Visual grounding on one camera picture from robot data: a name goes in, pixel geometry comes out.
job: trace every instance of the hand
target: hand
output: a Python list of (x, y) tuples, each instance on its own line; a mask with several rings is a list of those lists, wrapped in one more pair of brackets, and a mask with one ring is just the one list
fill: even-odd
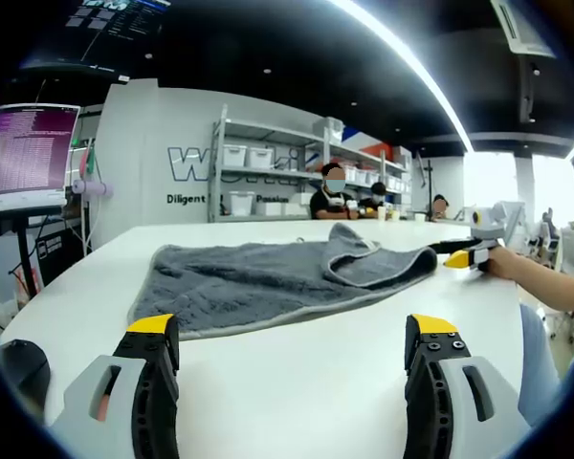
[(517, 256), (505, 247), (497, 246), (489, 251), (487, 271), (502, 279), (514, 280), (513, 269)]

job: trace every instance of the air conditioner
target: air conditioner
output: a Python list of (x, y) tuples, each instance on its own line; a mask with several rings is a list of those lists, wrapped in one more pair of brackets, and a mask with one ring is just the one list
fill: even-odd
[(516, 55), (544, 55), (555, 57), (544, 40), (527, 19), (510, 4), (509, 0), (491, 0), (497, 18), (504, 30), (510, 51)]

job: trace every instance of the desk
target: desk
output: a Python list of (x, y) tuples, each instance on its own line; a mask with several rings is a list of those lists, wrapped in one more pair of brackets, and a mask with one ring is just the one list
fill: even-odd
[[(47, 354), (50, 424), (68, 384), (98, 355), (112, 354), (152, 254), (164, 244), (283, 243), (327, 238), (331, 221), (138, 227), (78, 262), (37, 296), (0, 341), (29, 339)], [(399, 251), (464, 237), (453, 225), (346, 222)], [(186, 458), (401, 457), (406, 317), (456, 325), (519, 391), (522, 331), (517, 287), (478, 272), (436, 273), (359, 310), (259, 332), (180, 344), (178, 443)]]

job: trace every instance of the monitor screen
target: monitor screen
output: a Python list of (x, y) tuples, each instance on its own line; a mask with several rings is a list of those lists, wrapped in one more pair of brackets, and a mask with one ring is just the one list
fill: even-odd
[(127, 81), (157, 35), (166, 0), (81, 0), (22, 69), (74, 69)]
[(79, 107), (0, 107), (0, 212), (63, 206), (66, 167)]

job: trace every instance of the window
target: window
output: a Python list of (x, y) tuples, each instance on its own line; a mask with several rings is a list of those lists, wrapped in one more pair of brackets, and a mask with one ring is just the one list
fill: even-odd
[(517, 201), (517, 167), (512, 153), (466, 153), (463, 164), (466, 208), (489, 208), (497, 201)]
[(534, 219), (553, 208), (553, 224), (557, 228), (574, 220), (574, 166), (563, 158), (533, 155), (534, 164)]

